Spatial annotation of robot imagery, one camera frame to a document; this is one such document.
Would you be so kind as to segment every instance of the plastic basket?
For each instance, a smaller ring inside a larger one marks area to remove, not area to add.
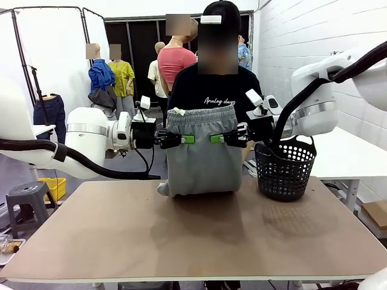
[[[55,201],[60,200],[66,194],[66,178],[39,178],[39,180],[47,183]]]
[[[280,141],[273,150],[261,143],[255,145],[258,187],[268,198],[296,201],[305,193],[316,148],[312,137],[312,144],[297,137]]]

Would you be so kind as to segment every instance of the blue shirt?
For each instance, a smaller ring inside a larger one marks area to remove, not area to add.
[[[247,68],[249,71],[252,70],[253,57],[244,43],[238,45],[238,59],[241,67]]]
[[[106,86],[115,85],[115,75],[103,59],[95,59],[92,67],[89,69],[91,80],[91,92],[95,89],[105,90]]]

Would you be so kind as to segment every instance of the dark blue jeans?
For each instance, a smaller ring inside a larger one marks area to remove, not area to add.
[[[62,97],[57,95],[51,100],[46,100],[44,107],[47,112],[47,121],[50,125],[55,125],[55,133],[58,137],[58,143],[65,144],[66,139],[66,125],[65,125],[65,105],[63,104]],[[34,106],[34,125],[45,125],[44,123],[44,111],[40,101],[37,101]],[[40,140],[50,140],[50,134],[45,132],[36,136]]]

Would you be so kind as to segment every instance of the brown table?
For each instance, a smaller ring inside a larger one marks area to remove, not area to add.
[[[158,181],[83,183],[0,276],[25,282],[342,280],[387,251],[317,179],[281,203],[238,193],[166,198]]]

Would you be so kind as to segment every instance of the floor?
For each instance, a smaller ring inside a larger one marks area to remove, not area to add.
[[[151,160],[151,150],[141,150],[141,153],[147,160]],[[145,165],[140,157],[135,152],[129,152],[125,158],[116,156],[113,159],[107,159],[105,167],[119,171],[144,171]],[[82,179],[74,178],[63,172],[56,172],[58,177],[65,177],[66,181],[66,193],[67,195],[72,194],[81,183],[84,182]],[[160,175],[162,179],[167,178],[167,166],[165,163],[165,151],[161,150],[158,146],[155,147],[155,159],[154,165],[151,170],[151,174]],[[54,170],[38,170],[39,177],[50,177],[55,178]],[[16,185],[30,182],[32,180],[30,166],[27,163],[17,161],[8,158],[0,154],[0,203],[5,201],[5,195]],[[109,180],[99,176],[91,180]],[[25,233],[25,238],[28,238],[31,233]],[[272,282],[276,290],[287,290],[287,282]],[[15,290],[86,290],[92,289],[90,284],[40,284],[40,283],[16,283],[5,281],[3,283]],[[202,290],[202,282],[181,282],[182,290]],[[106,290],[117,289],[117,283],[107,283],[105,285]],[[267,281],[253,282],[246,281],[242,282],[243,290],[273,290],[274,288]],[[290,283],[289,289],[298,289]]]

